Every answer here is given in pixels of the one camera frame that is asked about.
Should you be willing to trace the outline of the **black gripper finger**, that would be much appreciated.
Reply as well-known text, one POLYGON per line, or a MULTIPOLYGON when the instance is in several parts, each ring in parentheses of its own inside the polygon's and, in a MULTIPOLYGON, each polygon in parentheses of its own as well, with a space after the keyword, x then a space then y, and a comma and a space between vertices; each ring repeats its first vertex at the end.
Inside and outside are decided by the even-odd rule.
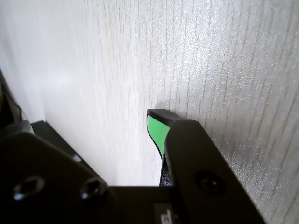
POLYGON ((0 131, 3 224, 120 224, 102 178, 31 133, 28 121, 0 131))
POLYGON ((264 223, 198 121, 166 109, 148 109, 147 131, 162 159, 160 185, 175 189, 177 213, 184 223, 264 223))

